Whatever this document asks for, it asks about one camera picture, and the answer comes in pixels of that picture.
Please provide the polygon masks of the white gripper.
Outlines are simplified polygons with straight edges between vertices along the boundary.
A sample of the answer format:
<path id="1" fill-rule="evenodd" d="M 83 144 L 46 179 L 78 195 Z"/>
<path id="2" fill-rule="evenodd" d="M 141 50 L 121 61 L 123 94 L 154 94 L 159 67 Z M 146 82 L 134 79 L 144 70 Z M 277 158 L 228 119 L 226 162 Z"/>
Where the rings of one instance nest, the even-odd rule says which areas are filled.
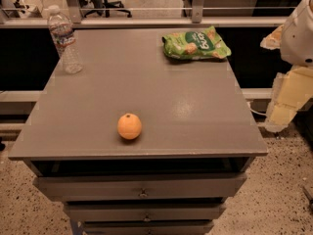
<path id="1" fill-rule="evenodd" d="M 277 73 L 266 111 L 265 129 L 281 132 L 313 97 L 312 0 L 302 0 L 284 25 L 264 37 L 260 46 L 268 50 L 280 48 L 281 58 L 297 65 L 286 74 Z"/>

